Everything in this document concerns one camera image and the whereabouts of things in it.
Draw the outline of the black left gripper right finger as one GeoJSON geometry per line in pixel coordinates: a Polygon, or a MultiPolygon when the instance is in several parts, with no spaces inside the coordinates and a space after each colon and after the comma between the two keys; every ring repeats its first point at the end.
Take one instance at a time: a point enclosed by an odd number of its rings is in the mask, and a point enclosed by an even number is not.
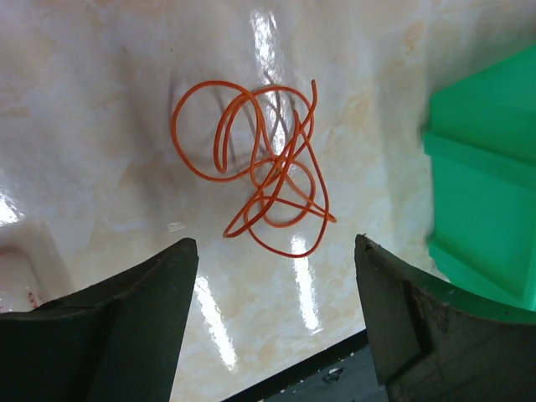
{"type": "Polygon", "coordinates": [[[358,293],[377,379],[391,401],[533,401],[535,314],[465,291],[368,237],[358,293]]]}

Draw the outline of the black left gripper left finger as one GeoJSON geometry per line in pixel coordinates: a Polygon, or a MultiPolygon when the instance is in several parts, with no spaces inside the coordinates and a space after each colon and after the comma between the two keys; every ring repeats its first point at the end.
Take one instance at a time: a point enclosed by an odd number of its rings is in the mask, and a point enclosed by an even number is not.
{"type": "Polygon", "coordinates": [[[197,270],[185,238],[81,291],[2,314],[2,400],[169,400],[197,270]]]}

